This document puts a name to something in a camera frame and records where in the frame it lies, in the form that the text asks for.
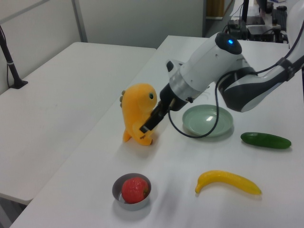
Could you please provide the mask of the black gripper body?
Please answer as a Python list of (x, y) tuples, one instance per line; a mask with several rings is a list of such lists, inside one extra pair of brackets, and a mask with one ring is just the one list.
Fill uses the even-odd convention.
[(160, 112), (167, 112), (169, 108), (173, 111), (179, 111), (188, 101), (180, 99), (172, 91), (170, 84), (167, 84), (160, 92)]

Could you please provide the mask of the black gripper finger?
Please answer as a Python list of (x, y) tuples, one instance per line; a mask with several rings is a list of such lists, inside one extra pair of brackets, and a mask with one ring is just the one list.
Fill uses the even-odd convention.
[(142, 133), (147, 133), (148, 131), (153, 130), (162, 120), (163, 120), (163, 118), (149, 117), (147, 119), (147, 121), (139, 128), (139, 130)]
[(164, 106), (164, 103), (162, 101), (159, 101), (156, 105), (156, 107), (153, 109), (153, 111), (150, 114), (150, 117), (152, 118), (163, 118), (166, 115), (166, 109)]

